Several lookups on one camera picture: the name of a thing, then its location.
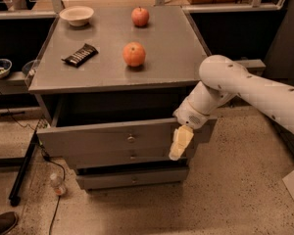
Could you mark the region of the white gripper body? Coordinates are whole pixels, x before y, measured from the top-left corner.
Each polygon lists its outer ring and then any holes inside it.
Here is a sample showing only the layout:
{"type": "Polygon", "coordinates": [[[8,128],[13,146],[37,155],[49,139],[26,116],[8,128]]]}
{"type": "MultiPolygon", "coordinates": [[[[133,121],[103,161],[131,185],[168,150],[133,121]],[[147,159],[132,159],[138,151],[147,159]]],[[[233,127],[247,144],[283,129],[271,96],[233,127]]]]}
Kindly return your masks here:
{"type": "Polygon", "coordinates": [[[211,111],[208,106],[192,105],[189,100],[184,100],[173,112],[173,116],[180,125],[185,125],[192,129],[199,129],[209,119],[211,111]]]}

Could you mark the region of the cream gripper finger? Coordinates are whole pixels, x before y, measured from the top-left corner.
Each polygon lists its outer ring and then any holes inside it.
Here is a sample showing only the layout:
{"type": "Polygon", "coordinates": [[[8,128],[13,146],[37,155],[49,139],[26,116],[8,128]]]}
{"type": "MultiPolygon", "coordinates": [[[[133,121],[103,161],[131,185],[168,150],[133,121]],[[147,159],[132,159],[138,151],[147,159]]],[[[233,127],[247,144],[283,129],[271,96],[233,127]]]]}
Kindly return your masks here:
{"type": "Polygon", "coordinates": [[[176,129],[173,133],[169,158],[173,161],[179,160],[193,139],[193,136],[193,129],[186,125],[182,125],[176,129]]]}

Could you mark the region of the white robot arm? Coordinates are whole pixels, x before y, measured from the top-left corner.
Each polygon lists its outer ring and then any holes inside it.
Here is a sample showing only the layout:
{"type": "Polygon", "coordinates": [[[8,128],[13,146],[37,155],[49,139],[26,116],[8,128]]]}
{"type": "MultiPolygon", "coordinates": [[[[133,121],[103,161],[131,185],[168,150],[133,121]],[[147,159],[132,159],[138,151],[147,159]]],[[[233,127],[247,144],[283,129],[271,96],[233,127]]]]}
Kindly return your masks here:
{"type": "Polygon", "coordinates": [[[199,129],[211,112],[235,96],[249,104],[220,121],[216,143],[202,153],[206,173],[204,216],[223,235],[294,235],[284,218],[294,210],[294,160],[270,126],[294,135],[294,87],[252,75],[224,56],[199,68],[200,82],[174,115],[187,131],[199,129]]]}

